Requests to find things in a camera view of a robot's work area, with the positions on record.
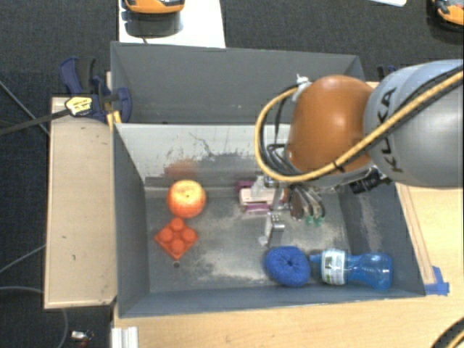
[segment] gray bin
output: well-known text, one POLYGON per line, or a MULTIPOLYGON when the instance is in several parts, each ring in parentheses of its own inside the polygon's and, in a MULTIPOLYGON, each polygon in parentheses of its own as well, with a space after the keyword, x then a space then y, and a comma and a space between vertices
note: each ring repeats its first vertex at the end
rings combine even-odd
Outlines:
MULTIPOLYGON (((425 295, 393 185, 359 195, 348 188, 324 194, 321 227, 283 215, 282 244, 307 254, 328 247, 390 254, 394 278, 388 291, 329 286, 317 278, 300 289, 276 285, 262 268, 268 249, 258 241, 266 217, 239 208, 236 182, 260 172, 252 136, 261 106, 291 85, 296 73, 312 80, 330 73, 362 78, 357 57, 113 43, 111 70, 112 87, 129 87, 134 99, 133 123, 116 125, 113 133, 121 318, 425 295), (165 204, 170 184, 191 177, 191 171, 173 169, 185 161, 194 162, 208 200, 202 214, 187 220, 198 242, 175 262, 153 236, 173 217, 165 204)), ((291 107, 284 121, 290 115, 291 107)), ((272 128, 266 131, 272 138, 272 128)))

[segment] bin floor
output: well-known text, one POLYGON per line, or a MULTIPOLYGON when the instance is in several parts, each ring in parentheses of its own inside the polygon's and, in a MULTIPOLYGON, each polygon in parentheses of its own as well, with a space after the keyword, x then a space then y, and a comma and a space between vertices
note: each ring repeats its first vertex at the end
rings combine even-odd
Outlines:
MULTIPOLYGON (((167 190, 146 188, 151 292, 274 285, 262 266, 268 248, 259 241, 265 235, 266 214, 242 212, 233 190, 222 194, 208 188, 206 191, 204 211, 186 220, 199 240, 176 262, 153 240, 173 218, 166 205, 167 190)), ((349 251, 339 196, 328 194, 323 200, 327 214, 319 227, 282 213, 286 228, 281 245, 297 246, 306 254, 329 247, 349 251)))

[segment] blue plush toy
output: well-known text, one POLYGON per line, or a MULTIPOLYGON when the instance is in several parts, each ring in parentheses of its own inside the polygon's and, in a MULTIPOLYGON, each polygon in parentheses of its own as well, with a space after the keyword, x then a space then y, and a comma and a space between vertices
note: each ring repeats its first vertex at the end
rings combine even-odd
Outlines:
POLYGON ((265 268, 275 282, 284 286, 304 286, 311 276, 309 261, 295 246, 271 249, 265 258, 265 268))

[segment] orange toy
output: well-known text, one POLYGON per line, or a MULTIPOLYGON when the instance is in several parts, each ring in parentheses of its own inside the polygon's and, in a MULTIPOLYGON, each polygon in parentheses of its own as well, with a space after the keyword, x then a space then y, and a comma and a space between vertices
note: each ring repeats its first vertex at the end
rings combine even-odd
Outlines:
POLYGON ((182 218, 175 217, 158 232, 154 240, 174 260, 179 260, 195 244, 198 235, 194 229, 185 224, 182 218))

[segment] bottle label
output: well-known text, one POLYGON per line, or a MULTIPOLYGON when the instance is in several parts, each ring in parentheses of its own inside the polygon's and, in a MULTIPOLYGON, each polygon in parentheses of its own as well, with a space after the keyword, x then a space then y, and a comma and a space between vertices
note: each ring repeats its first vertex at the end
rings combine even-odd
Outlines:
POLYGON ((328 249, 323 252, 320 272, 324 282, 331 285, 344 285, 345 252, 328 249))

